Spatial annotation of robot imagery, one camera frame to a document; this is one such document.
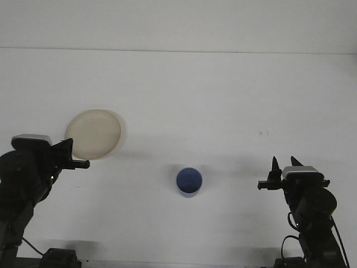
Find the blue cup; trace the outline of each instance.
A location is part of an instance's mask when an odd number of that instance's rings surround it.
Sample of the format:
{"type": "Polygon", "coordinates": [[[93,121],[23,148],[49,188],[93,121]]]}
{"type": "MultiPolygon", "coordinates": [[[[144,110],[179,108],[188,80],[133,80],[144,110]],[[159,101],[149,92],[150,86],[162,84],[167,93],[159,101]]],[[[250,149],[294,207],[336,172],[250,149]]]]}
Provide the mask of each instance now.
{"type": "Polygon", "coordinates": [[[178,191],[184,197],[195,196],[202,186],[201,174],[191,167],[182,169],[176,178],[178,191]]]}

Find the beige plate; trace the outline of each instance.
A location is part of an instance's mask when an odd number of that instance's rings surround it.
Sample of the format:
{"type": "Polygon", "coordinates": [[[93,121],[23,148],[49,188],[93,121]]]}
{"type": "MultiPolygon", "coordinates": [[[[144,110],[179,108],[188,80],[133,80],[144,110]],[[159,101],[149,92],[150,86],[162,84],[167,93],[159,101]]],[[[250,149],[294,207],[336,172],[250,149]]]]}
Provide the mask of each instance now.
{"type": "Polygon", "coordinates": [[[98,159],[118,144],[121,127],[117,117],[106,110],[88,110],[68,125],[65,138],[73,138],[73,155],[81,159],[98,159]]]}

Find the white wall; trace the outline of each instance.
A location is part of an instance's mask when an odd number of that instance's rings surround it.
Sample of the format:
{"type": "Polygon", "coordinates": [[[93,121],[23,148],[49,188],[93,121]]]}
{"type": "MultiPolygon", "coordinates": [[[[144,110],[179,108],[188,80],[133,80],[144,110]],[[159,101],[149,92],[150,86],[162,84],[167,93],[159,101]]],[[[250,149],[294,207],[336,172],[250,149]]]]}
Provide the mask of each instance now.
{"type": "Polygon", "coordinates": [[[117,112],[127,131],[114,155],[64,171],[36,207],[25,236],[42,250],[271,264],[293,231],[282,192],[258,191],[257,181],[273,155],[282,167],[295,155],[332,180],[335,218],[356,260],[354,56],[1,49],[0,59],[2,152],[24,132],[59,141],[91,108],[117,112]],[[204,178],[192,199],[175,189],[185,166],[204,178]]]}
{"type": "Polygon", "coordinates": [[[357,53],[354,0],[0,1],[0,47],[357,53]]]}
{"type": "Polygon", "coordinates": [[[331,179],[356,262],[356,55],[284,54],[356,53],[356,3],[0,1],[0,151],[20,133],[58,142],[86,109],[125,129],[112,156],[63,171],[25,236],[81,259],[269,266],[293,231],[257,181],[295,155],[331,179]],[[192,199],[185,166],[204,177],[192,199]]]}

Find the cable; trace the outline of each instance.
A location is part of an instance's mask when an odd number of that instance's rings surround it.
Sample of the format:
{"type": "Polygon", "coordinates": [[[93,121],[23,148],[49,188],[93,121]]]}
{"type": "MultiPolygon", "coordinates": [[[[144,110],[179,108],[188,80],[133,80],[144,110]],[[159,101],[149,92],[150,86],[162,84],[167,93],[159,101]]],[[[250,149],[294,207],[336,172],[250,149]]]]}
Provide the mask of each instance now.
{"type": "Polygon", "coordinates": [[[292,215],[292,213],[289,212],[289,213],[288,213],[288,222],[289,222],[289,225],[290,225],[290,227],[293,228],[295,231],[299,231],[299,230],[297,229],[297,227],[296,227],[294,224],[292,224],[291,219],[290,219],[290,216],[291,216],[291,215],[292,215]]]}
{"type": "Polygon", "coordinates": [[[332,219],[332,223],[333,223],[333,225],[334,225],[334,227],[335,227],[337,237],[339,238],[340,245],[341,245],[341,248],[342,248],[342,252],[344,253],[344,257],[345,257],[345,261],[346,261],[347,268],[350,268],[350,264],[349,264],[348,259],[347,259],[347,254],[346,254],[345,247],[344,247],[344,244],[343,244],[342,239],[341,239],[341,236],[340,236],[340,232],[339,232],[339,230],[337,229],[336,222],[335,222],[335,220],[334,220],[334,218],[333,218],[332,216],[331,216],[331,219],[332,219]]]}
{"type": "Polygon", "coordinates": [[[283,254],[283,248],[284,248],[284,243],[285,243],[285,240],[288,239],[288,238],[293,238],[295,240],[299,240],[299,238],[297,236],[286,236],[283,240],[283,243],[281,244],[281,250],[280,250],[280,253],[281,253],[281,258],[283,259],[283,262],[285,263],[285,258],[284,258],[284,254],[283,254]]]}
{"type": "Polygon", "coordinates": [[[36,251],[38,254],[40,254],[41,256],[44,255],[41,251],[39,251],[37,248],[35,248],[35,247],[33,246],[33,244],[31,244],[30,242],[28,242],[27,239],[22,238],[22,240],[24,240],[24,241],[25,241],[34,251],[36,251]]]}

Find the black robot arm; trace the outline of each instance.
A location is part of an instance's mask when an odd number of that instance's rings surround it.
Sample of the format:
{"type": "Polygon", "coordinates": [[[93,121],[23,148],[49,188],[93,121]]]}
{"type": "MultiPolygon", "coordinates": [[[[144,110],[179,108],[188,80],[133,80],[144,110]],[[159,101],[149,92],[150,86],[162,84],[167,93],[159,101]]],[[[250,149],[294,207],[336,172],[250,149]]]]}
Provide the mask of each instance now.
{"type": "Polygon", "coordinates": [[[324,175],[312,166],[303,166],[293,156],[292,166],[283,171],[273,158],[272,171],[266,181],[259,181],[258,189],[283,189],[285,200],[290,208],[298,240],[304,258],[277,259],[274,268],[346,268],[340,247],[332,234],[334,220],[332,213],[337,207],[333,194],[325,189],[330,183],[324,175]]]}
{"type": "Polygon", "coordinates": [[[72,159],[71,138],[52,145],[48,136],[19,135],[14,151],[0,157],[0,268],[13,268],[35,205],[44,200],[62,169],[89,167],[72,159]]]}

